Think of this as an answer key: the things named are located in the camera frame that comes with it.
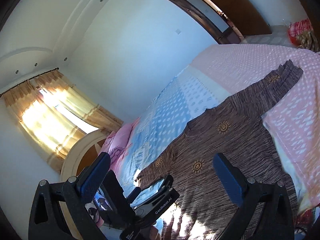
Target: curtain rod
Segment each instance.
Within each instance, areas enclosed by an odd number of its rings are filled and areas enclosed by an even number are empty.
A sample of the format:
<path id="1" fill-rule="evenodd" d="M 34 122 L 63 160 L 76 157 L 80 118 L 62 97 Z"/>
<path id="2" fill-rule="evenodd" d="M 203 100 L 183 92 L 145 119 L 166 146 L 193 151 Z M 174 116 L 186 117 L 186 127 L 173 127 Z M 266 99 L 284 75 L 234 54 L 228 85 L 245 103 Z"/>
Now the curtain rod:
<path id="1" fill-rule="evenodd" d="M 30 79 L 36 78 L 36 77 L 38 77 L 38 76 L 40 76 L 40 75 L 47 74 L 47 73 L 49 73 L 49 72 L 51 72 L 51 71 L 58 70 L 58 69 L 59 69 L 59 68 L 57 67 L 57 68 L 55 68 L 55 69 L 48 70 L 48 71 L 43 72 L 43 73 L 41 73 L 41 74 L 39 74 L 39 75 L 36 75 L 36 76 L 34 76 L 34 77 L 32 77 L 32 78 L 28 78 L 28 79 L 26 79 L 25 81 L 20 82 L 18 85 L 20 85 L 20 84 L 22 84 L 22 83 L 26 82 L 27 80 L 30 80 Z M 13 88 L 17 87 L 18 85 L 15 85 L 14 87 L 9 88 L 7 91 L 5 91 L 5 92 L 3 92 L 2 94 L 0 94 L 0 98 L 2 97 L 2 95 L 3 95 L 3 94 L 5 94 L 5 93 L 6 93 L 6 92 L 8 92 L 9 90 L 11 90 L 11 89 L 13 89 Z"/>

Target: blue gripper pad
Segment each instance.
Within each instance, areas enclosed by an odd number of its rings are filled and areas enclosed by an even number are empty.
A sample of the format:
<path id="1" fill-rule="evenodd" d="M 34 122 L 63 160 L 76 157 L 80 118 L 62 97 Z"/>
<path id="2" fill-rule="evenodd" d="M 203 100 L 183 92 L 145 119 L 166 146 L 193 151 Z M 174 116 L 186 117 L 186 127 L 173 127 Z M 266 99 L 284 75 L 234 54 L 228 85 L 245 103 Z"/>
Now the blue gripper pad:
<path id="1" fill-rule="evenodd" d="M 77 191 L 82 204 L 92 201 L 110 168 L 110 155 L 102 152 L 78 177 Z"/>
<path id="2" fill-rule="evenodd" d="M 238 168 L 233 167 L 222 153 L 217 153 L 213 157 L 212 163 L 230 200 L 240 207 L 247 189 L 245 176 Z"/>

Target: pink bedspread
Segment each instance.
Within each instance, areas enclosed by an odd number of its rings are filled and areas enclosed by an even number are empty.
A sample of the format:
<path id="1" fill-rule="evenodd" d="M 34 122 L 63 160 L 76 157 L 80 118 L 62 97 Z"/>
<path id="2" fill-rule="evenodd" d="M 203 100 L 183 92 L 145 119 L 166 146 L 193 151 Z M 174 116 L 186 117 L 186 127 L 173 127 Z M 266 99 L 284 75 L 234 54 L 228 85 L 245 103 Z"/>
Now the pink bedspread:
<path id="1" fill-rule="evenodd" d="M 291 59 L 302 68 L 299 82 L 264 121 L 303 180 L 311 203 L 320 202 L 320 55 L 275 45 L 212 45 L 191 65 L 234 94 Z"/>

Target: red bag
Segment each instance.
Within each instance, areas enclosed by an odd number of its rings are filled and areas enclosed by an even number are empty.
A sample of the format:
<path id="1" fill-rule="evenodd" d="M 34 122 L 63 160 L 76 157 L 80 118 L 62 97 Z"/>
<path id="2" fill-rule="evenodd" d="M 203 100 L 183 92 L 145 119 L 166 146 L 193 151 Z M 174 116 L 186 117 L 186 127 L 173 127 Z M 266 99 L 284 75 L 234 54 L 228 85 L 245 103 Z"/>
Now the red bag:
<path id="1" fill-rule="evenodd" d="M 292 44 L 298 46 L 300 45 L 297 41 L 296 37 L 302 33 L 303 31 L 310 31 L 313 30 L 312 24 L 310 19 L 305 19 L 300 22 L 290 23 L 288 35 Z"/>

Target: sweater sleeve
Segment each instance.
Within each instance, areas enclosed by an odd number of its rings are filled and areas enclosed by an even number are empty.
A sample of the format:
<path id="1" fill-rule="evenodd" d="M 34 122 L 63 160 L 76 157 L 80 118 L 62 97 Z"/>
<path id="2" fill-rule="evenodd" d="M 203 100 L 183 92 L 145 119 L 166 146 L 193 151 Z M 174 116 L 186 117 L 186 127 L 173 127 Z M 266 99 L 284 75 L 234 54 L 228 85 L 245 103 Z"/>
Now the sweater sleeve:
<path id="1" fill-rule="evenodd" d="M 173 159 L 174 146 L 173 143 L 170 143 L 158 158 L 138 174 L 135 181 L 138 182 L 141 190 L 150 187 L 152 184 L 169 174 Z"/>
<path id="2" fill-rule="evenodd" d="M 302 74 L 303 70 L 288 60 L 264 79 L 232 95 L 230 100 L 240 114 L 248 117 L 261 116 L 286 95 Z"/>

